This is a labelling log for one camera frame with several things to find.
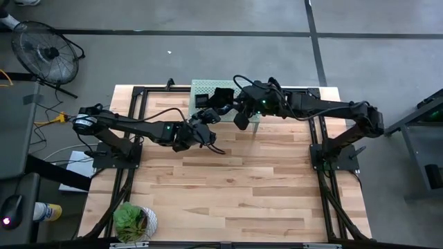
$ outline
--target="green perforated box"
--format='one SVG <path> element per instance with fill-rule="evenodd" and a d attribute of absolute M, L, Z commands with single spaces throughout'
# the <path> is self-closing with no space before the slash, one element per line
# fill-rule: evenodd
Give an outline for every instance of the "green perforated box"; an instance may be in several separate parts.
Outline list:
<path fill-rule="evenodd" d="M 250 85 L 248 82 L 239 81 L 240 86 Z M 240 89 L 234 84 L 232 80 L 193 80 L 191 84 L 191 94 L 189 95 L 189 115 L 200 111 L 200 108 L 195 108 L 195 95 L 205 94 L 209 95 L 209 98 L 214 95 L 215 89 L 220 88 L 230 88 L 234 89 L 234 98 L 240 94 Z M 232 122 L 234 121 L 236 110 L 230 110 L 226 115 L 220 116 L 222 122 Z M 249 118 L 249 122 L 258 123 L 260 121 L 260 116 L 255 115 Z"/>

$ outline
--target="white bottle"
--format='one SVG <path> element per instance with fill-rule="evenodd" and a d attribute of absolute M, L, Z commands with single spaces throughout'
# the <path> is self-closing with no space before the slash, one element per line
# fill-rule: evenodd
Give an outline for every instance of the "white bottle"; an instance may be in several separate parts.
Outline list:
<path fill-rule="evenodd" d="M 62 207 L 49 203 L 35 203 L 33 220 L 40 221 L 55 221 L 62 215 Z"/>

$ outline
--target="black mounting plate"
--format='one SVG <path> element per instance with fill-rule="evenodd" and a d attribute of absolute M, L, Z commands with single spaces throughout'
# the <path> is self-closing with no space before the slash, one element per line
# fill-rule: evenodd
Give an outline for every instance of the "black mounting plate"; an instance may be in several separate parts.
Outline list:
<path fill-rule="evenodd" d="M 112 157 L 111 147 L 103 142 L 99 142 L 96 151 L 105 151 L 106 156 L 94 157 L 92 167 L 97 169 L 138 169 L 141 161 L 142 145 L 134 145 L 134 159 L 132 162 Z"/>
<path fill-rule="evenodd" d="M 309 147 L 311 154 L 311 164 L 314 170 L 327 171 L 327 170 L 358 170 L 360 169 L 359 160 L 355 156 L 354 145 L 348 145 L 341 150 L 337 160 L 331 162 L 329 165 L 323 165 L 324 160 L 321 153 L 322 147 L 320 144 L 313 144 Z"/>

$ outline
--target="desk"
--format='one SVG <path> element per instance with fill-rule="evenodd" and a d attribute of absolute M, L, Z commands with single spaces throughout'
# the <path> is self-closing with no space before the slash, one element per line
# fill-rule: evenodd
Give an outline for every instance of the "desk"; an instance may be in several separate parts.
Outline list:
<path fill-rule="evenodd" d="M 127 115 L 132 88 L 116 86 L 111 111 Z M 320 94 L 325 100 L 339 100 L 334 87 L 320 88 Z M 170 107 L 186 114 L 188 102 L 189 93 L 150 93 L 145 117 Z M 171 111 L 155 120 L 180 117 Z M 346 129 L 344 120 L 326 118 L 326 124 L 330 137 Z M 232 123 L 210 129 L 217 133 L 215 145 L 226 155 L 198 146 L 175 153 L 145 139 L 131 202 L 156 212 L 159 227 L 153 241 L 327 241 L 317 175 L 309 160 L 308 122 L 267 116 L 260 118 L 255 135 L 251 125 L 246 131 Z M 79 236 L 108 208 L 115 174 L 106 169 L 92 180 Z M 359 183 L 348 172 L 336 174 L 343 209 L 370 237 Z M 332 217 L 338 234 L 334 212 Z"/>
<path fill-rule="evenodd" d="M 30 173 L 20 178 L 0 181 L 0 203 L 14 194 L 17 184 L 17 194 L 23 195 L 23 220 L 13 230 L 5 230 L 0 227 L 0 246 L 31 243 L 33 230 L 34 204 L 39 192 L 39 175 Z"/>
<path fill-rule="evenodd" d="M 18 82 L 0 89 L 0 179 L 21 176 L 26 168 L 26 156 L 33 132 L 35 103 L 24 104 L 24 97 L 37 95 L 40 85 Z"/>

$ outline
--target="computer mouse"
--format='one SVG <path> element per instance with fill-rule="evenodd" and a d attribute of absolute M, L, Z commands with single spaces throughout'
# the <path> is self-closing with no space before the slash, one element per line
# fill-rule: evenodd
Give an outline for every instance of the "computer mouse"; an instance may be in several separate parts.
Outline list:
<path fill-rule="evenodd" d="M 1 226 L 7 230 L 15 229 L 21 223 L 23 196 L 14 194 L 9 196 L 1 205 Z"/>

